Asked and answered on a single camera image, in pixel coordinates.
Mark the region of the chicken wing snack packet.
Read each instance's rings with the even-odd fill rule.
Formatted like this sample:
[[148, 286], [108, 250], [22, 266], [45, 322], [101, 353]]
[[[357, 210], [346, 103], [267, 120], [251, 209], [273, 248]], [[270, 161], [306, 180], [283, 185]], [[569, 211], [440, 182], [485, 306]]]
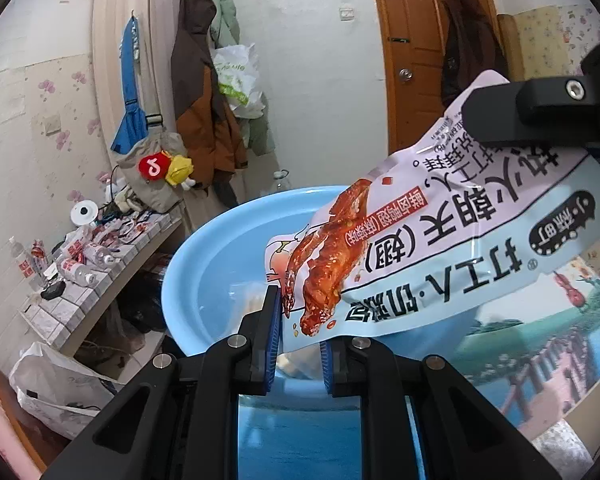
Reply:
[[270, 240], [280, 344], [378, 337], [526, 287], [600, 239], [600, 164], [582, 148], [490, 148], [454, 101], [398, 151]]

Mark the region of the brown hooded jacket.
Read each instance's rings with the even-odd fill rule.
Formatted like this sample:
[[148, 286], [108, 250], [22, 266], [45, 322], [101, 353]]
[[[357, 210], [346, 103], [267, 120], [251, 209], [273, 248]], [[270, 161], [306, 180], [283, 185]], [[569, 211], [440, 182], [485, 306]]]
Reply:
[[230, 180], [248, 158], [212, 61], [208, 32], [215, 14], [212, 0], [180, 0], [171, 80], [176, 132], [193, 162], [195, 186], [212, 188], [230, 209], [238, 205]]

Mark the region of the pale green garment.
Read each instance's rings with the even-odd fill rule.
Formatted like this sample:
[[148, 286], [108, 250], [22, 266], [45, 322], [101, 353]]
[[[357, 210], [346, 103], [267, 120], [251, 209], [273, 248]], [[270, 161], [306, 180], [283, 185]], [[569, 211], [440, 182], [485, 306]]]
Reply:
[[214, 46], [224, 48], [240, 43], [240, 27], [233, 0], [212, 0], [215, 17], [210, 25], [210, 36]]

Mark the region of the large water bottle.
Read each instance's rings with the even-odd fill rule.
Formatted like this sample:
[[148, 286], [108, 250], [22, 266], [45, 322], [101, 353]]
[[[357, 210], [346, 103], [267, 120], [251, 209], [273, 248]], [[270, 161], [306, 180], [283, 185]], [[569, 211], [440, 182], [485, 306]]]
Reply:
[[289, 181], [289, 171], [287, 169], [279, 169], [273, 172], [273, 180], [268, 195], [289, 191], [291, 184]]

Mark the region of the pink bedding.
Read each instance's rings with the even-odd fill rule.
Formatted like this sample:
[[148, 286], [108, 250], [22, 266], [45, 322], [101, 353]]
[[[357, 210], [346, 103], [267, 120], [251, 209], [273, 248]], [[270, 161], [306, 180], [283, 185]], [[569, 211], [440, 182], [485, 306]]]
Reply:
[[16, 479], [39, 479], [42, 471], [35, 465], [17, 436], [0, 400], [0, 459]]

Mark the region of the printed scenery table mat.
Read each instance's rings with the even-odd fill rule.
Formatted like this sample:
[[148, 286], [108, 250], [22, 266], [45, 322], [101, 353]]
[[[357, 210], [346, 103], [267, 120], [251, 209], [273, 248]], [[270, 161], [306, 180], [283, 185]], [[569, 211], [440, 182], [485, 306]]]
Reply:
[[[600, 477], [600, 252], [481, 308], [450, 361], [562, 478]], [[239, 478], [361, 474], [358, 399], [240, 402]]]

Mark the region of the white tape roll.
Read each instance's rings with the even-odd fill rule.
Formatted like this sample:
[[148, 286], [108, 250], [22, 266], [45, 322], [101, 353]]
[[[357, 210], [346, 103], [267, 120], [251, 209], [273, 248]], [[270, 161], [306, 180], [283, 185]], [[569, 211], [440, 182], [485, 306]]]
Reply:
[[99, 206], [92, 200], [81, 200], [76, 203], [70, 211], [71, 222], [79, 228], [80, 226], [91, 226], [97, 219]]

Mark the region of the light blue plastic basin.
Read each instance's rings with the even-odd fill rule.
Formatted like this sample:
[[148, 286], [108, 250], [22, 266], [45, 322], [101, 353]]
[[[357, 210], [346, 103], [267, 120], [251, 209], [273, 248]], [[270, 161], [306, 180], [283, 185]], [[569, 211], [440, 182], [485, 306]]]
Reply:
[[[250, 200], [219, 214], [181, 245], [166, 269], [161, 305], [171, 337], [186, 356], [204, 353], [237, 333], [251, 300], [262, 307], [268, 287], [265, 246], [270, 238], [302, 230], [317, 209], [343, 185], [297, 188]], [[477, 308], [446, 320], [381, 338], [395, 354], [421, 360], [431, 353], [450, 358], [468, 334]], [[276, 372], [272, 391], [247, 403], [289, 411], [353, 411], [358, 398], [334, 399], [322, 377], [320, 348], [311, 346], [317, 379]]]

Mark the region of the dark jacket on door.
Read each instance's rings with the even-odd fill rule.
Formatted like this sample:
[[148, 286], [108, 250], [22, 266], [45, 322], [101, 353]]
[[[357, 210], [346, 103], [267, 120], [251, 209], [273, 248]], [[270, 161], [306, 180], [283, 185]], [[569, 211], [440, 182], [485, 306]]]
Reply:
[[479, 0], [442, 0], [449, 19], [440, 94], [444, 107], [485, 70], [504, 77], [508, 67], [488, 14]]

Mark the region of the grey canvas bag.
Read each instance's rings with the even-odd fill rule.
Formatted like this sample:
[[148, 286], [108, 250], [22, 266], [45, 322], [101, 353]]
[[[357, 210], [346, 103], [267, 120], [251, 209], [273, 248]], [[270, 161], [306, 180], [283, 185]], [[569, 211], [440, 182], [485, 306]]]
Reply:
[[152, 132], [116, 161], [126, 183], [148, 208], [164, 214], [180, 199], [166, 175], [176, 155], [186, 155], [181, 136], [176, 132]]

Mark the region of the wooden door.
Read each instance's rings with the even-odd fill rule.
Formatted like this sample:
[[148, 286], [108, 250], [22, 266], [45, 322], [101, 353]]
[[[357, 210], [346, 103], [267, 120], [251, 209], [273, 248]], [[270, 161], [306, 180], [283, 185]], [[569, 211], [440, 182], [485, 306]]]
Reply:
[[[478, 0], [498, 29], [493, 0]], [[376, 0], [388, 103], [388, 150], [413, 145], [443, 112], [448, 14], [443, 0]]]

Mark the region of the red yellow plush toy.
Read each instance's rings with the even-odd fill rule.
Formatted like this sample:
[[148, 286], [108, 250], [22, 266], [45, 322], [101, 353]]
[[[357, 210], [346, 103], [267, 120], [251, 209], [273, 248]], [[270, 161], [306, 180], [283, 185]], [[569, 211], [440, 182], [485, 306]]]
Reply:
[[137, 163], [137, 169], [147, 181], [165, 180], [174, 188], [180, 186], [185, 191], [196, 185], [192, 178], [193, 162], [183, 155], [171, 155], [167, 151], [150, 154]]

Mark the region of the tiled low shelf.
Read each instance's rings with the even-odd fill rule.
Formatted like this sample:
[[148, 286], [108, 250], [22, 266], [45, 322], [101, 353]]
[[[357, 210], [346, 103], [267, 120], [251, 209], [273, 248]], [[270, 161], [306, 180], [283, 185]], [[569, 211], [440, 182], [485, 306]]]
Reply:
[[175, 233], [183, 229], [183, 208], [153, 214], [137, 229], [129, 244], [116, 249], [117, 261], [107, 271], [94, 271], [95, 284], [70, 283], [51, 300], [26, 302], [20, 316], [38, 338], [65, 356], [74, 356], [88, 333], [140, 268]]

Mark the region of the wall light switch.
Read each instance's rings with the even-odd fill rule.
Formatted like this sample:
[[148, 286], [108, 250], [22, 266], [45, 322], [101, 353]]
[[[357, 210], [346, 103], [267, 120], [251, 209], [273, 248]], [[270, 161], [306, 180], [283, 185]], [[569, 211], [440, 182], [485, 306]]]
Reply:
[[355, 19], [355, 10], [352, 6], [340, 6], [339, 17], [341, 21], [350, 22]]

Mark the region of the white green plastic bag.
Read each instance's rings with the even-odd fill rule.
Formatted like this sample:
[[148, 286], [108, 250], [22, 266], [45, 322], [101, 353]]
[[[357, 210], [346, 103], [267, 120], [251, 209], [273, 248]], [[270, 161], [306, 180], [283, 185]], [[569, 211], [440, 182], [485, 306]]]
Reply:
[[238, 118], [258, 119], [265, 105], [256, 46], [234, 44], [212, 51], [220, 91]]

